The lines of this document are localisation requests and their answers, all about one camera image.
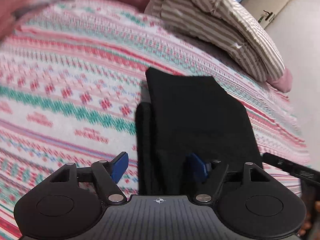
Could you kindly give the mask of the black pants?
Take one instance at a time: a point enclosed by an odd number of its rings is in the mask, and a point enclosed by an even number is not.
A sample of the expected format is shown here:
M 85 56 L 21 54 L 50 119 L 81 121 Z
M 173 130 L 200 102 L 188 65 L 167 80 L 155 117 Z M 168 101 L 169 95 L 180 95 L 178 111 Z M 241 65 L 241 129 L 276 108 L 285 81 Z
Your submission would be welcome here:
M 149 101 L 136 109 L 138 185 L 143 195 L 183 195 L 196 184 L 189 155 L 220 160 L 231 171 L 262 165 L 243 104 L 211 76 L 146 71 Z

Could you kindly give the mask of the patterned bed sheet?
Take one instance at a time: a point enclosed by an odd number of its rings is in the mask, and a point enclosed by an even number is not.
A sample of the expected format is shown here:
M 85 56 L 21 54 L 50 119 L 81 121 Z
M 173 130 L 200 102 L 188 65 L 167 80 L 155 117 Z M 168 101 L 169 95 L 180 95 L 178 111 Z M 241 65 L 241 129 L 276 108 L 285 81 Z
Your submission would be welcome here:
M 247 109 L 260 152 L 307 165 L 288 96 L 257 83 L 219 48 L 169 33 L 111 0 L 66 0 L 30 16 L 1 43 L 1 239 L 18 239 L 16 202 L 65 163 L 85 167 L 119 152 L 119 182 L 138 192 L 135 111 L 145 71 L 213 76 Z

